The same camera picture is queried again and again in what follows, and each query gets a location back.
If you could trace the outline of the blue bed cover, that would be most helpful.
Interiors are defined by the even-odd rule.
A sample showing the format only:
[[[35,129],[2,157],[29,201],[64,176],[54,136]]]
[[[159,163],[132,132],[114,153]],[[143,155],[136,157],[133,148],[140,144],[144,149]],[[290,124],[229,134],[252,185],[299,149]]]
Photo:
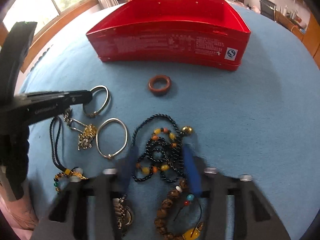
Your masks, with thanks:
[[[101,62],[86,32],[112,12],[82,15],[55,40],[20,91],[88,90],[105,85],[99,126],[118,118],[129,132],[156,113],[189,125],[194,152],[226,175],[250,174],[292,239],[319,211],[319,69],[298,38],[276,22],[236,7],[251,29],[235,72],[169,62]]]

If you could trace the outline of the wooden desk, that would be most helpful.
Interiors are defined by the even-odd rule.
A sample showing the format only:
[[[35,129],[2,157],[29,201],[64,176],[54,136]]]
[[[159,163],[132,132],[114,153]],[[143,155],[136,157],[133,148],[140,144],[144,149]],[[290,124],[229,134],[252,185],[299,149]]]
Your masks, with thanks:
[[[304,34],[301,31],[299,25],[297,23],[294,23],[293,20],[282,15],[279,11],[275,12],[275,20],[277,23],[293,33],[293,35],[295,35],[300,41],[303,40]]]

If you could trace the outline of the silver bangle with clasp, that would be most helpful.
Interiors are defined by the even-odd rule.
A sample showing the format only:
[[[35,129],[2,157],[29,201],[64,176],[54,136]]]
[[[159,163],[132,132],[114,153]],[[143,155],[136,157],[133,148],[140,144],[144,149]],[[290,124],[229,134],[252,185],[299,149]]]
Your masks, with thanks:
[[[92,101],[83,104],[82,110],[85,116],[95,118],[98,116],[108,105],[111,98],[110,92],[105,85],[98,85],[90,90],[92,94]]]

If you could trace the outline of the black office chair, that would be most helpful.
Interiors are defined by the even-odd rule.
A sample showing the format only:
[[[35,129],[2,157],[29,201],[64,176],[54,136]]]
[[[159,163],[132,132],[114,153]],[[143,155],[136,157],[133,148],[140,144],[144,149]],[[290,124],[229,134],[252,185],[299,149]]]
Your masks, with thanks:
[[[259,0],[260,14],[275,21],[276,20],[276,4],[269,0]]]

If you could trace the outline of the plain silver bangle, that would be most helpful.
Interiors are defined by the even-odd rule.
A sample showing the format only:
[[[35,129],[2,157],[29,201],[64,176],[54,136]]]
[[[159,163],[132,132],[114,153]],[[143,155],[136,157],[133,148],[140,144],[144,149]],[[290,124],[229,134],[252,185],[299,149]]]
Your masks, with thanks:
[[[95,138],[98,153],[111,160],[124,152],[129,140],[126,125],[117,118],[104,121],[97,130]]]

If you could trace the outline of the wooden framed side window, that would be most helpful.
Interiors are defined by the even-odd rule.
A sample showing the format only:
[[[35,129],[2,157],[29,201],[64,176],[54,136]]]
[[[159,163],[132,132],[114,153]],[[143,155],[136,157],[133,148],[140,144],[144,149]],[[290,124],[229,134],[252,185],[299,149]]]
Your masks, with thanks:
[[[1,44],[16,22],[37,23],[29,53],[21,67],[24,73],[49,40],[98,4],[98,0],[1,0]]]

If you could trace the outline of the wooden wardrobe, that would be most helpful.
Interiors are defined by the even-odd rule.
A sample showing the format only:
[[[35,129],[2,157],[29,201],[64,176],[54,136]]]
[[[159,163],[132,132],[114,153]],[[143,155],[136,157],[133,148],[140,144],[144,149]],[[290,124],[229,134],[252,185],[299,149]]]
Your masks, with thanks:
[[[320,68],[320,26],[313,14],[310,15],[309,24],[302,42],[309,51],[318,68]]]

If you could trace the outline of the red tin box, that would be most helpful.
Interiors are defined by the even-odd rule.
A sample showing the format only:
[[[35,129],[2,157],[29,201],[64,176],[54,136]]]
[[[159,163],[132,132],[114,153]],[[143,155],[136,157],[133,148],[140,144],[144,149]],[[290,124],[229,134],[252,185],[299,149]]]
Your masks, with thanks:
[[[99,59],[168,61],[235,71],[251,30],[225,0],[132,0],[86,34]]]

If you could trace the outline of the silver metal wristwatch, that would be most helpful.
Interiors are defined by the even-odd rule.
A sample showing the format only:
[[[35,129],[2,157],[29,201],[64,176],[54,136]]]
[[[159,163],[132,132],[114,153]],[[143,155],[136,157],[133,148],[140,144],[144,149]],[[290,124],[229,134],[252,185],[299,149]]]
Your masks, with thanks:
[[[121,236],[124,237],[133,223],[134,213],[127,201],[127,195],[123,195],[120,198],[113,199],[114,213],[117,219],[117,227],[121,232]]]

